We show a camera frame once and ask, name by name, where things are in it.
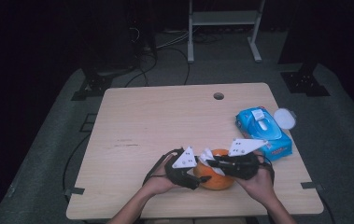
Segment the wet wipes package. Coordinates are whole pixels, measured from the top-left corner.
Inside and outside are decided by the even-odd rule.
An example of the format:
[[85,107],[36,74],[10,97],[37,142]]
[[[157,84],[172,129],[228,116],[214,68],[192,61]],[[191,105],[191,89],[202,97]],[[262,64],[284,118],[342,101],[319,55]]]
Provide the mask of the wet wipes package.
[[292,141],[281,130],[295,125],[295,118],[288,109],[280,108],[271,116],[263,106],[258,106],[240,111],[235,118],[245,138],[268,141],[260,150],[270,161],[292,154]]

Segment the table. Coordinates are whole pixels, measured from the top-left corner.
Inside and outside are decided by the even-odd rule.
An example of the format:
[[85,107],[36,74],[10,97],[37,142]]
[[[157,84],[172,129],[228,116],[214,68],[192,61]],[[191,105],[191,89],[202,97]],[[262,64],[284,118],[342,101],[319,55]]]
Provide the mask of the table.
[[194,62],[193,26],[253,24],[252,36],[248,37],[249,47],[256,63],[262,62],[256,47],[256,36],[261,24],[265,0],[261,0],[258,10],[246,11],[193,11],[193,0],[189,2],[188,62]]
[[[215,95],[223,95],[217,100]],[[195,155],[209,147],[229,148],[242,137],[234,125],[242,109],[278,106],[265,83],[109,89],[101,103],[66,215],[70,219],[113,217],[141,187],[162,154],[192,146]],[[323,210],[298,149],[274,162],[275,190],[292,214]],[[171,189],[150,199],[142,218],[243,217],[266,215],[234,183],[226,190]]]

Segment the orange ball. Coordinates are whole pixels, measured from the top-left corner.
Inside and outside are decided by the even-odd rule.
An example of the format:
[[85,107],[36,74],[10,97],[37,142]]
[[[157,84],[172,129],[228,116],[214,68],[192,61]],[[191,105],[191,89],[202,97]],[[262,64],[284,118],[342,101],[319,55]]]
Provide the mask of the orange ball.
[[[211,150],[211,152],[212,152],[212,155],[214,155],[214,156],[223,156],[223,155],[227,155],[229,150],[227,150],[227,149],[214,149],[214,150]],[[234,182],[233,178],[215,173],[215,171],[212,169],[212,167],[208,167],[208,166],[202,164],[200,161],[198,161],[197,166],[193,168],[193,173],[197,177],[205,176],[205,175],[212,176],[205,183],[201,183],[201,186],[203,186],[206,189],[227,189]]]

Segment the floor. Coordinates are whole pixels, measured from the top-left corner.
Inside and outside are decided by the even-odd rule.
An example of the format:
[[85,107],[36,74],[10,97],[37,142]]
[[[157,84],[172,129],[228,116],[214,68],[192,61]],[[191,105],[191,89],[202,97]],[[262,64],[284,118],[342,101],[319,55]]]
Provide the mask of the floor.
[[[157,34],[157,45],[180,35]],[[146,78],[136,69],[114,78],[111,88],[125,88],[126,84],[128,88],[267,83],[279,107],[296,114],[297,125],[290,132],[308,173],[313,182],[322,187],[319,193],[329,205],[321,214],[294,217],[299,223],[332,223],[332,217],[335,223],[354,223],[353,101],[337,76],[321,64],[314,76],[330,96],[290,93],[280,73],[297,71],[300,64],[277,64],[287,32],[259,32],[257,45],[261,63],[253,60],[248,35],[242,32],[203,36],[208,42],[195,44],[195,61],[191,64],[185,58],[186,41],[177,42],[160,49],[157,61],[148,55],[141,57],[141,69],[147,71]],[[87,131],[92,124],[83,130],[81,127],[88,115],[97,113],[102,100],[100,96],[93,96],[72,101],[83,81],[84,74],[79,69],[65,83],[0,204],[0,223],[105,223],[105,220],[69,220],[65,216],[68,203],[64,191],[74,186],[87,146]],[[94,122],[95,116],[89,118]],[[258,219],[260,223],[268,223],[266,217]],[[212,222],[236,223],[219,219]]]

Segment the person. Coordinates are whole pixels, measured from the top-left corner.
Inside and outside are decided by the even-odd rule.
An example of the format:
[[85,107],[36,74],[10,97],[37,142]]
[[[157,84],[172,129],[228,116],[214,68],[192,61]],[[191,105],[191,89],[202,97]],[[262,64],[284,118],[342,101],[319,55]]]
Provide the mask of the person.
[[[122,209],[106,224],[134,223],[139,218],[148,200],[157,194],[166,193],[173,188],[180,188],[169,180],[165,175],[164,166],[173,155],[168,156],[153,176],[142,186],[141,189],[125,204]],[[276,224],[294,224],[296,221],[277,198],[273,188],[270,172],[260,168],[258,173],[249,180],[235,178],[235,181],[258,203],[261,203],[268,211]]]

